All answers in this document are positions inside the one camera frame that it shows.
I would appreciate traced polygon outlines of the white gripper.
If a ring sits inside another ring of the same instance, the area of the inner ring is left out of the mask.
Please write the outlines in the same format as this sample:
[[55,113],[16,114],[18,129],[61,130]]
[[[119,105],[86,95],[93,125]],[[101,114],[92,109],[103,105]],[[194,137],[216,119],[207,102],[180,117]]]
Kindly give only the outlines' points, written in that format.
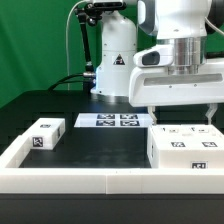
[[168,66],[140,68],[135,65],[129,83],[129,103],[148,107],[157,124],[155,106],[209,104],[205,114],[208,124],[224,102],[224,58],[207,59],[194,74],[171,75]]

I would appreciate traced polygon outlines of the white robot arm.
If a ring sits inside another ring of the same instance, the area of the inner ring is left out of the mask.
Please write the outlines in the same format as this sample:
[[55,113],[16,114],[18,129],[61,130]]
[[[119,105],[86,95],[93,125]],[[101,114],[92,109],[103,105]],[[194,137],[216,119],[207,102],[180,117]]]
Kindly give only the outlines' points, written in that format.
[[209,53],[207,36],[224,25],[224,0],[134,0],[136,23],[103,12],[102,61],[91,91],[126,98],[150,114],[160,106],[206,104],[211,119],[224,102],[224,53]]

